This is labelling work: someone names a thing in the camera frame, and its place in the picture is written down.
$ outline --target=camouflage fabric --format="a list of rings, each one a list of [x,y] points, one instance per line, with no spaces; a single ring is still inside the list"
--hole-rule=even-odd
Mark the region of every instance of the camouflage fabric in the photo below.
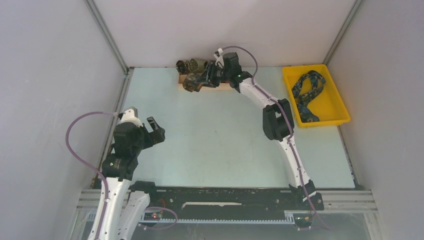
[[[300,94],[302,90],[303,83],[306,79],[310,79],[310,84],[312,85],[312,90],[307,93]],[[299,80],[294,84],[291,92],[293,93],[294,98],[297,101],[297,110],[299,111],[300,120],[302,123],[311,123],[319,122],[320,118],[315,116],[311,110],[307,108],[308,104],[314,100],[324,89],[326,84],[326,79],[319,74],[317,71],[311,70],[308,73],[303,74]]]

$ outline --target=light blue table surface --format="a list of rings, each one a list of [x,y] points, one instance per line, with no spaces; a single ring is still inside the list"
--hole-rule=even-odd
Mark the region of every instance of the light blue table surface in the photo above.
[[[254,72],[253,67],[243,70]],[[158,186],[287,188],[281,155],[262,130],[262,109],[235,90],[187,92],[174,68],[136,68],[124,108],[147,124],[153,116],[166,140],[138,157],[136,180]],[[287,98],[281,67],[260,67],[256,81]],[[294,128],[303,165],[317,188],[354,188],[337,127]]]

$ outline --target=plastic container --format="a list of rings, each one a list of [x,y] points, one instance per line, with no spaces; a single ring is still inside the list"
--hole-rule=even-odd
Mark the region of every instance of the plastic container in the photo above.
[[[319,121],[302,122],[299,116],[298,107],[296,106],[295,98],[293,97],[292,88],[299,78],[308,73],[310,70],[315,70],[325,78],[325,87],[321,94],[312,100],[307,108],[317,117]],[[288,96],[291,105],[293,106],[294,116],[297,121],[297,126],[300,128],[319,127],[319,126],[338,126],[347,123],[351,120],[348,110],[337,91],[336,85],[330,75],[326,65],[302,65],[302,66],[285,66],[282,68],[282,79],[288,91]],[[302,91],[304,94],[312,89],[309,79],[303,82]]]

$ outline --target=purple cable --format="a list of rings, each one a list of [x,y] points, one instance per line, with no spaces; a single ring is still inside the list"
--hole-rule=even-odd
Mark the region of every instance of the purple cable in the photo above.
[[[165,229],[172,228],[178,222],[178,216],[177,216],[177,214],[174,211],[172,211],[171,209],[169,209],[169,208],[160,207],[160,206],[151,206],[151,207],[146,207],[146,209],[144,210],[144,212],[146,212],[146,210],[164,210],[164,211],[167,211],[167,212],[172,213],[174,215],[174,217],[175,217],[175,221],[173,223],[169,224],[168,226],[164,226],[164,227],[144,226],[147,229],[151,229],[151,230],[165,230]]]
[[[267,99],[269,99],[271,102],[273,102],[273,103],[275,103],[277,106],[278,106],[278,108],[279,108],[279,110],[281,111],[281,114],[282,114],[282,116],[283,116],[283,118],[284,118],[284,121],[285,121],[285,124],[287,124],[287,127],[288,127],[288,131],[290,132],[290,137],[287,139],[287,141],[288,141],[288,145],[290,146],[290,149],[291,149],[291,152],[293,153],[293,155],[294,155],[294,159],[296,160],[296,164],[297,164],[297,169],[298,169],[298,171],[299,171],[299,176],[300,176],[300,182],[302,183],[302,188],[303,188],[303,191],[304,191],[304,193],[305,193],[305,195],[306,195],[306,198],[307,198],[307,201],[309,202],[309,205],[310,205],[310,208],[313,210],[313,212],[315,213],[315,215],[316,215],[316,217],[319,219],[319,221],[324,225],[324,228],[325,229],[327,229],[328,231],[331,231],[330,230],[330,227],[323,221],[323,219],[321,218],[321,216],[318,214],[318,212],[317,212],[317,210],[315,209],[315,206],[314,206],[314,204],[312,203],[312,201],[311,201],[311,198],[309,197],[309,194],[308,194],[308,190],[306,189],[306,187],[305,187],[305,182],[304,182],[304,179],[303,179],[303,176],[302,176],[302,169],[301,169],[301,163],[300,163],[300,161],[299,161],[299,159],[298,159],[298,156],[297,156],[297,154],[294,154],[295,153],[295,148],[293,147],[293,145],[292,145],[292,141],[291,141],[291,139],[292,139],[292,137],[293,137],[293,129],[292,129],[292,126],[290,125],[290,122],[289,122],[289,118],[287,117],[287,115],[286,115],[286,113],[284,112],[284,110],[283,110],[283,107],[279,104],[279,102],[277,101],[277,100],[275,100],[275,99],[273,99],[273,98],[271,98],[256,82],[255,82],[255,75],[256,75],[256,73],[258,72],[258,61],[256,60],[256,58],[255,58],[255,56],[253,56],[253,54],[251,54],[248,50],[246,50],[245,48],[243,48],[243,47],[240,47],[240,46],[226,46],[226,47],[223,47],[222,48],[222,50],[226,50],[226,49],[230,49],[230,48],[236,48],[236,49],[241,49],[241,50],[243,50],[243,51],[245,51],[247,54],[249,54],[251,57],[252,57],[252,59],[253,59],[253,61],[254,61],[254,64],[255,64],[255,66],[256,66],[256,69],[254,70],[254,73],[252,74],[252,77],[251,77],[251,84],[259,91],[259,92],[261,92]]]
[[[66,146],[67,149],[69,150],[69,152],[81,163],[83,163],[84,165],[86,165],[87,167],[89,167],[91,170],[93,170],[94,172],[96,172],[101,180],[103,181],[104,184],[104,199],[108,199],[109,198],[109,186],[108,186],[108,182],[106,181],[106,177],[103,176],[102,172],[100,172],[100,170],[98,170],[95,166],[91,165],[90,163],[86,162],[85,160],[83,160],[80,156],[77,155],[77,153],[72,149],[71,145],[69,144],[69,133],[71,132],[72,127],[82,118],[85,118],[87,116],[90,115],[96,115],[96,114],[104,114],[104,115],[110,115],[110,116],[116,116],[115,113],[110,113],[110,112],[102,112],[102,111],[93,111],[93,112],[89,112],[86,114],[83,114],[79,117],[77,117],[67,128],[66,131],[66,137],[65,137],[65,141],[66,141]],[[101,214],[100,214],[100,219],[98,221],[98,226],[97,226],[97,231],[95,233],[95,239],[99,239],[99,235],[100,235],[100,230],[102,228],[102,224],[103,224],[103,219],[105,218],[105,212],[106,212],[106,207],[108,205],[108,202],[104,202],[103,203],[103,209],[101,210]]]

